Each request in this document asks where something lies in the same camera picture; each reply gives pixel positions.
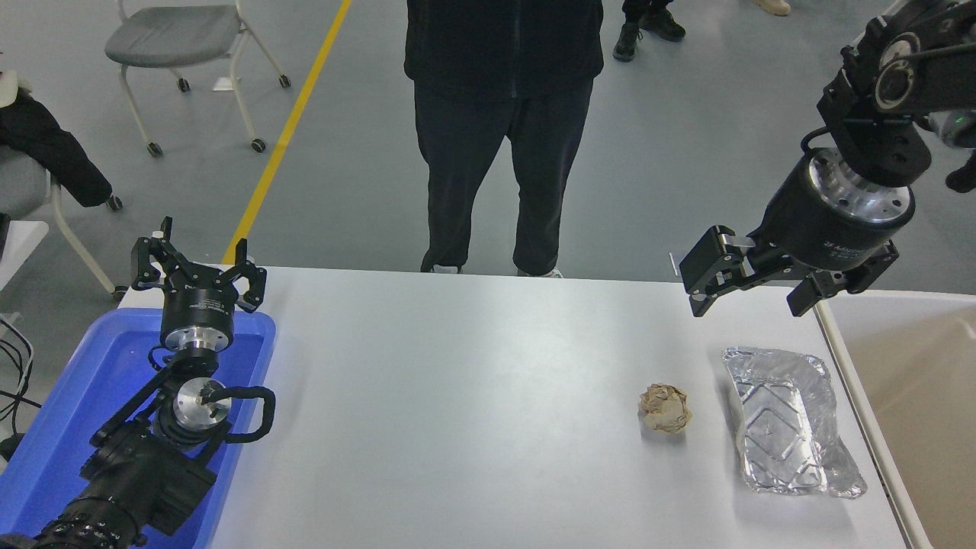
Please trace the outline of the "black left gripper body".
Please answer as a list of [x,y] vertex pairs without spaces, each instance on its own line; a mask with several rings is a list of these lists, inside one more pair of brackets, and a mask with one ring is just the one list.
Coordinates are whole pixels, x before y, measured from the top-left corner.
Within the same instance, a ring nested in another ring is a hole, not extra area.
[[217,286],[223,276],[210,265],[176,265],[166,272],[161,340],[233,339],[235,291]]

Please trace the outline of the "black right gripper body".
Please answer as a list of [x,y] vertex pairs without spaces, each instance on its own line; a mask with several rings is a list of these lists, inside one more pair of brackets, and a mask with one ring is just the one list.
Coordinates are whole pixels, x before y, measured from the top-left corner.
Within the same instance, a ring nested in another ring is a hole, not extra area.
[[803,265],[847,271],[867,261],[913,215],[910,188],[872,183],[840,156],[803,156],[752,237]]

